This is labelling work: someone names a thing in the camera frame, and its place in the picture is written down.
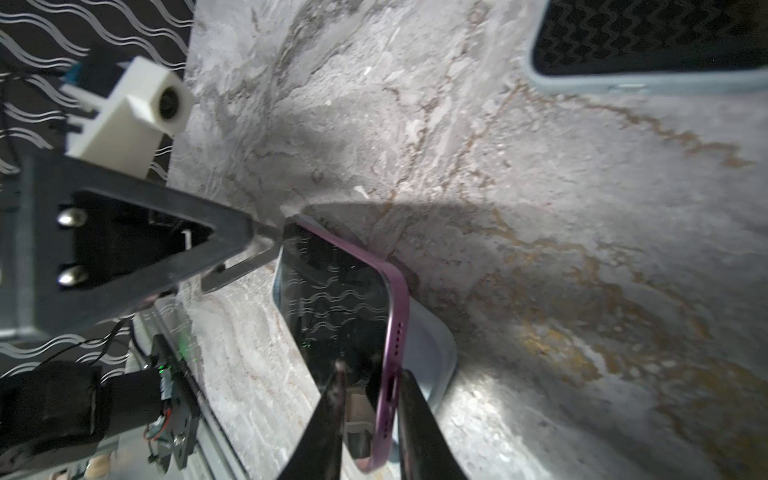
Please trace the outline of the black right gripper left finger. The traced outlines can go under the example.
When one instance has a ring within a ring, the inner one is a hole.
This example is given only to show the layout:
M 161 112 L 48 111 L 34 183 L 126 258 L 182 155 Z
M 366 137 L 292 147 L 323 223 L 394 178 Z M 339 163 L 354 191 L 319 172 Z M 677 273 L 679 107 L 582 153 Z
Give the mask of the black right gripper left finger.
M 339 480 L 342 466 L 347 391 L 347 367 L 334 363 L 334 371 L 315 407 L 295 451 L 279 480 Z

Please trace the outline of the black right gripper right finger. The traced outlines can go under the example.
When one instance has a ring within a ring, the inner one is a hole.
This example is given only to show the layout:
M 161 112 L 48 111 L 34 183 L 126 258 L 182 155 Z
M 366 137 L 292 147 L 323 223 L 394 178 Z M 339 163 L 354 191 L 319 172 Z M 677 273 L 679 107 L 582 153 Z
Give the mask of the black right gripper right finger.
M 398 394 L 401 478 L 467 480 L 454 458 L 413 374 L 403 370 Z

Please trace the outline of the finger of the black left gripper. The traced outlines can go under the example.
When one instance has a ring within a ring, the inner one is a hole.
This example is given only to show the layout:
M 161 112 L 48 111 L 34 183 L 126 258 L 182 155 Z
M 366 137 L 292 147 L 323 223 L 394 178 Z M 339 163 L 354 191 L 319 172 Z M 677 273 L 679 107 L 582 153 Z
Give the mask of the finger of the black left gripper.
M 49 150 L 1 188 L 1 337 L 47 339 L 130 313 L 242 252 L 246 213 Z
M 255 236 L 270 240 L 272 242 L 271 247 L 230 267 L 222 263 L 203 275 L 200 279 L 200 288 L 204 294 L 220 290 L 254 270 L 264 267 L 278 257 L 282 242 L 282 231 L 277 227 L 259 221 L 253 221 L 252 226 Z

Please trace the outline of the light blue phone case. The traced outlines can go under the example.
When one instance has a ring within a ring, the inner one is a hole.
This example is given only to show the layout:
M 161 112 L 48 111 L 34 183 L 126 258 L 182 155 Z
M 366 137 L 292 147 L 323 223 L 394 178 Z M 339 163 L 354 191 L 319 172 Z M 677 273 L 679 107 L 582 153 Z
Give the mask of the light blue phone case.
M 653 95 L 715 95 L 764 90 L 767 87 L 767 64 L 749 71 L 544 76 L 532 64 L 532 46 L 548 5 L 541 7 L 524 60 L 524 69 L 532 83 L 548 93 L 605 94 L 647 93 Z
M 446 391 L 457 363 L 456 342 L 437 317 L 410 299 L 410 318 L 402 368 L 414 375 L 431 408 L 436 408 Z M 397 420 L 394 423 L 394 440 Z

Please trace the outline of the black smartphone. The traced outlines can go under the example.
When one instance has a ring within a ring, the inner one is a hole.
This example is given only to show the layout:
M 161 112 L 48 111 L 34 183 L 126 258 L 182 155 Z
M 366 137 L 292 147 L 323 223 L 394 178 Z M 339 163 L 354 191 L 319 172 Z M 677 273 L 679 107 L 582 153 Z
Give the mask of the black smartphone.
M 273 301 L 318 389 L 347 367 L 344 444 L 357 468 L 381 468 L 394 440 L 410 318 L 403 274 L 294 216 L 283 229 Z
M 551 77 L 756 70 L 767 64 L 767 4 L 551 1 L 532 64 Z

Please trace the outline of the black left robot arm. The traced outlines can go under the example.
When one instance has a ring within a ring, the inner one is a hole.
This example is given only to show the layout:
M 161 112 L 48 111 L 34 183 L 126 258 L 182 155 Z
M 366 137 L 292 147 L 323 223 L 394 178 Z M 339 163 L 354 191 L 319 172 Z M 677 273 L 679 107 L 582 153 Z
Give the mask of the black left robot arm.
M 1 187 L 1 338 L 46 340 L 124 319 L 199 277 L 212 292 L 271 262 L 280 231 L 236 209 L 41 149 Z M 203 417 L 181 356 L 154 336 L 144 368 L 105 378 L 52 356 L 1 381 L 1 473 L 89 457 L 136 428 L 184 468 Z

